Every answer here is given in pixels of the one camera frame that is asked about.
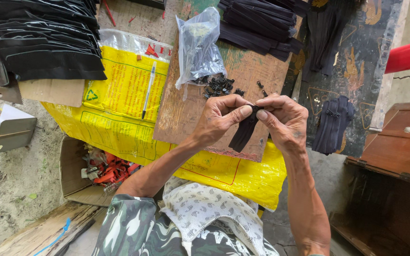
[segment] fingernail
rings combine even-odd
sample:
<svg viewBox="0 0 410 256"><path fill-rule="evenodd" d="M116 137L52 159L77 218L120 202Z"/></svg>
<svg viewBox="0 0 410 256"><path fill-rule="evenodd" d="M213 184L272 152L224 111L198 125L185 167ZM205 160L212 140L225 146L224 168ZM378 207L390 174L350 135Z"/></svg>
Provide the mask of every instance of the fingernail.
<svg viewBox="0 0 410 256"><path fill-rule="evenodd" d="M257 118L259 119L259 120L265 120L267 117L268 117L268 115L267 115L267 113L265 112L265 110L259 110L258 112L257 112L257 114L256 114L256 116L257 116Z"/></svg>
<svg viewBox="0 0 410 256"><path fill-rule="evenodd" d="M251 115L252 113L252 108L249 105L245 105L242 108L240 108L240 113L242 113L242 115L244 117L248 117L249 115Z"/></svg>

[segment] red pencil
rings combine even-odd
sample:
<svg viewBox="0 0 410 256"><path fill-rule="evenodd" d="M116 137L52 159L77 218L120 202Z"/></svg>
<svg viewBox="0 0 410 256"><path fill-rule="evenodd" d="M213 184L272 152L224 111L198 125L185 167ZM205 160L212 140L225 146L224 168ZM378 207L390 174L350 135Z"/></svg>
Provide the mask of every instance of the red pencil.
<svg viewBox="0 0 410 256"><path fill-rule="evenodd" d="M105 8L107 8L107 12L108 12L108 15L110 15L110 19L113 22L113 26L117 26L117 24L115 23L115 20L113 19L112 13L110 12L110 9L108 8L107 1L102 0L102 2L104 2Z"/></svg>

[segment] white paper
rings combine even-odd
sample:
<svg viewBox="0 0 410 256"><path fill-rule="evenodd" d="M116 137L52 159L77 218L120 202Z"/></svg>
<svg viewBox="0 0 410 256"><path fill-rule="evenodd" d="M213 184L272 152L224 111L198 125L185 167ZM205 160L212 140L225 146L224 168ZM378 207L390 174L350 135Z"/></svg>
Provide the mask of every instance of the white paper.
<svg viewBox="0 0 410 256"><path fill-rule="evenodd" d="M88 178L87 168L83 168L83 169L82 169L82 178Z"/></svg>
<svg viewBox="0 0 410 256"><path fill-rule="evenodd" d="M98 172L89 173L89 174L87 174L87 176L88 176L88 178L89 178L90 180L93 180L93 179L95 179L95 178L99 178L99 177L98 177Z"/></svg>

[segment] man's left hand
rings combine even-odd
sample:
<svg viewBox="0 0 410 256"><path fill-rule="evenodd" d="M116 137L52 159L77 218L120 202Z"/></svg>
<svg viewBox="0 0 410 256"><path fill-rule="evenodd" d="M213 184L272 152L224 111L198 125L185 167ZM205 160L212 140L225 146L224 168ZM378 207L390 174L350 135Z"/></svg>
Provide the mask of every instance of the man's left hand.
<svg viewBox="0 0 410 256"><path fill-rule="evenodd" d="M209 98L190 139L200 149L213 145L232 125L251 115L250 105L237 94Z"/></svg>

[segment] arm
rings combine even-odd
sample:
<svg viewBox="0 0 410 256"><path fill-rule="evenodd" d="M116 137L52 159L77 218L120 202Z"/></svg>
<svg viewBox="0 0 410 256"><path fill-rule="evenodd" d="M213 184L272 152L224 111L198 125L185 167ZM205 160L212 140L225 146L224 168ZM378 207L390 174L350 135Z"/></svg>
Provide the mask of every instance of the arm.
<svg viewBox="0 0 410 256"><path fill-rule="evenodd" d="M252 113L250 103L240 95L213 97L207 100L202 116L192 132L180 145L143 167L118 188L116 194L153 197L172 174L189 158L213 145L232 126Z"/></svg>
<svg viewBox="0 0 410 256"><path fill-rule="evenodd" d="M257 118L269 129L286 163L289 182L288 213L300 255L330 251L330 224L327 212L314 187L306 153L308 110L287 96L272 94L256 102L265 110Z"/></svg>

